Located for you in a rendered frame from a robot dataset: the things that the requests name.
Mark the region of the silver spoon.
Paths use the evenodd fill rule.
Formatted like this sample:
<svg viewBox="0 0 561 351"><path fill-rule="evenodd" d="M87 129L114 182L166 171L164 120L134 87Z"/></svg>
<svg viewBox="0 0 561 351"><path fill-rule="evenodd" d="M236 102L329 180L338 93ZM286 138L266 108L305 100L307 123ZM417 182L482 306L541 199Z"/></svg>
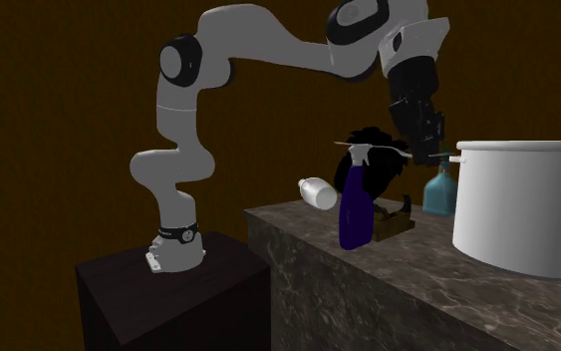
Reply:
<svg viewBox="0 0 561 351"><path fill-rule="evenodd" d="M346 142L338 142L338 141L334 141L335 145L340 145L340 146L348 146L350 148L350 152L353 151L353 147L357 147L360 156L362 156L363 158L365 158L367 152L369 149L373 149L374 146L370 145L370 144L352 144L352 143L346 143ZM388 149L388 150L393 150L396 153L398 153L400 156L407 158L407 159L412 159L414 156L410 153L401 151L397 148L394 147L389 147L389 146L377 146L377 149ZM461 156L454 156L452 153L440 153L440 154L432 154L432 155L428 155L429 158L437 158L437 159L445 159L448 162L453 162L453 163L464 163L465 159L462 158Z"/></svg>

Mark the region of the black bushy plant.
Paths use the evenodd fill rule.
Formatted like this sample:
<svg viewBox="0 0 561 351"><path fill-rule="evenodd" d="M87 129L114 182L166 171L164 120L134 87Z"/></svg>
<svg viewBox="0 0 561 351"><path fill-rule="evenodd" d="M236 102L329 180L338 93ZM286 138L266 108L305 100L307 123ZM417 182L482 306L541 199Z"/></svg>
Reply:
<svg viewBox="0 0 561 351"><path fill-rule="evenodd" d="M370 144L374 148L368 152L369 165L363 164L363 190L375 199L383 194L390 182L403 172L409 159L400 156L393 150L377 149L377 146L389 146L406 152L409 149L407 142L394 140L393 137L381 131L378 127L365 127L352 131L347 138L347 143Z"/></svg>

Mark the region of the teal glass bottle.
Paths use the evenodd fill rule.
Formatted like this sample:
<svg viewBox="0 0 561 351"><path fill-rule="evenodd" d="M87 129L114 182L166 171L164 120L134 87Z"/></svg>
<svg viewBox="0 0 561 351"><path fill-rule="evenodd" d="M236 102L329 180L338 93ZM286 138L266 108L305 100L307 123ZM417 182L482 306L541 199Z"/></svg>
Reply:
<svg viewBox="0 0 561 351"><path fill-rule="evenodd" d="M441 162L437 175L424 187L422 210L440 216L453 215L456 197L457 183L450 174L450 162Z"/></svg>

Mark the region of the brown wooden planter box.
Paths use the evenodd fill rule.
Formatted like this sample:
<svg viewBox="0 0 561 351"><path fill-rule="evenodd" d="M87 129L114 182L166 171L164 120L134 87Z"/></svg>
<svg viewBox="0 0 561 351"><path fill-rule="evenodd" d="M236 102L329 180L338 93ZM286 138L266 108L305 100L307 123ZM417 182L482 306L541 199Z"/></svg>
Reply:
<svg viewBox="0 0 561 351"><path fill-rule="evenodd" d="M397 211L389 212L386 208L374 205L373 241L382 241L413 229L416 222L411 219L412 202L408 194L404 195L404 205Z"/></svg>

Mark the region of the blue spray bottle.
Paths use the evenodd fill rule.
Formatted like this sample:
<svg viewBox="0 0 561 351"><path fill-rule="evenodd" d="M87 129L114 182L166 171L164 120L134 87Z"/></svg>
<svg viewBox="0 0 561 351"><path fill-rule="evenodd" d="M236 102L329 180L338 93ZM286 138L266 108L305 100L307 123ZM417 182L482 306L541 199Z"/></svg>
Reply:
<svg viewBox="0 0 561 351"><path fill-rule="evenodd" d="M357 144L349 147L351 166L342 191L339 212L339 243L344 250L368 244L374 230L374 203L363 189L363 177L369 165L371 146Z"/></svg>

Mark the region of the white bottle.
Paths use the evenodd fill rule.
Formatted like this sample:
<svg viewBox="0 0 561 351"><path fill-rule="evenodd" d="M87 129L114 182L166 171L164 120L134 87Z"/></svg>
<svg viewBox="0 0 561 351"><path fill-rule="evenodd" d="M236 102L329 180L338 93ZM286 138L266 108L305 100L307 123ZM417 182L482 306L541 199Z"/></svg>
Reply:
<svg viewBox="0 0 561 351"><path fill-rule="evenodd" d="M338 199L336 191L319 177L300 179L298 188L304 201L318 209L331 209Z"/></svg>

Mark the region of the large white pot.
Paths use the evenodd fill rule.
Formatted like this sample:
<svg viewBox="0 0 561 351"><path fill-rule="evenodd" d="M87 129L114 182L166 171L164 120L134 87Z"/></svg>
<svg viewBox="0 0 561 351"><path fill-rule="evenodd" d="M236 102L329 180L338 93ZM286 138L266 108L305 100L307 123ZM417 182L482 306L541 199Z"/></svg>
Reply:
<svg viewBox="0 0 561 351"><path fill-rule="evenodd" d="M561 141L463 141L452 244L483 263L561 279Z"/></svg>

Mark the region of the dark robot stand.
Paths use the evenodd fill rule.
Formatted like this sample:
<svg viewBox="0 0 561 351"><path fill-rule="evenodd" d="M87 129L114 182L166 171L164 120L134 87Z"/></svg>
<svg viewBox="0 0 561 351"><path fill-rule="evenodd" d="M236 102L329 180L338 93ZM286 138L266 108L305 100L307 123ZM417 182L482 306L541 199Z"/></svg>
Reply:
<svg viewBox="0 0 561 351"><path fill-rule="evenodd" d="M76 266L85 351L271 351L270 267L219 232L203 262L153 273L138 247Z"/></svg>

